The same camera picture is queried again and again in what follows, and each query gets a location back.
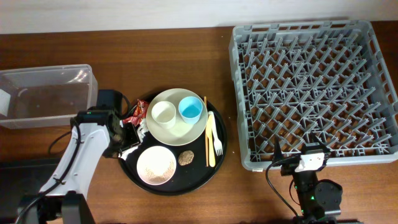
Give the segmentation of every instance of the gray dish rack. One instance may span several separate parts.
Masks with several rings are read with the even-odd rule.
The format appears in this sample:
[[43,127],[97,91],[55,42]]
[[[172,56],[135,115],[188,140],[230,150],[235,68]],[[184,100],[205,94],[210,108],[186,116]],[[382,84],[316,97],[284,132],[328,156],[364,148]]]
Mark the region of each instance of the gray dish rack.
[[397,94],[370,22],[237,26],[229,59],[247,170],[271,163],[275,136],[291,156],[310,132],[329,166],[398,159]]

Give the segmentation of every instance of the white cup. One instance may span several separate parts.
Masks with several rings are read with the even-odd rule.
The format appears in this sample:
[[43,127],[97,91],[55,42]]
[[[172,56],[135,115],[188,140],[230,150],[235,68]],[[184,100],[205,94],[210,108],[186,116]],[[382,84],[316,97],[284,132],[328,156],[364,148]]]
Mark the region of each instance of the white cup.
[[160,101],[155,104],[150,112],[152,118],[164,129],[170,129],[175,125],[175,106],[168,101]]

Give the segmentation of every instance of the clear plastic container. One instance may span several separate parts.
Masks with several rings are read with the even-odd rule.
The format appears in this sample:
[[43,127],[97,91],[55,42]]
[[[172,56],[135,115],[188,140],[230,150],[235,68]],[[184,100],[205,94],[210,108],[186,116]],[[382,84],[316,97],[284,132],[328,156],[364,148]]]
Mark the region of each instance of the clear plastic container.
[[0,71],[0,125],[38,128],[69,125],[96,104],[98,84],[89,65]]

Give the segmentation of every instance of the light blue cup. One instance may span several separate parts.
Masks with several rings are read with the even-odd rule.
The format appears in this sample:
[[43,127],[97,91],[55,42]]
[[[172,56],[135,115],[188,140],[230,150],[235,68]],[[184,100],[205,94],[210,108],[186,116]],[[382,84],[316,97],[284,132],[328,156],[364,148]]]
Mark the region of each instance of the light blue cup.
[[201,101],[194,96],[185,97],[178,104],[178,112],[180,112],[182,119],[187,124],[196,124],[199,121],[202,110]]

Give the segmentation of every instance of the plastic bin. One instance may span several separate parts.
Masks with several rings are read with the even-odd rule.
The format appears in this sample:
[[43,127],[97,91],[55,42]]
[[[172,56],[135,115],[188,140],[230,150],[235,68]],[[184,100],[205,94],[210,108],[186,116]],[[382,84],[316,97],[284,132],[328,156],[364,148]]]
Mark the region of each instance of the plastic bin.
[[275,137],[291,156],[310,132],[329,166],[398,159],[397,95],[369,22],[237,26],[229,58],[246,169],[271,163]]
[[98,84],[89,65],[0,71],[0,125],[36,128],[69,125],[96,104]]

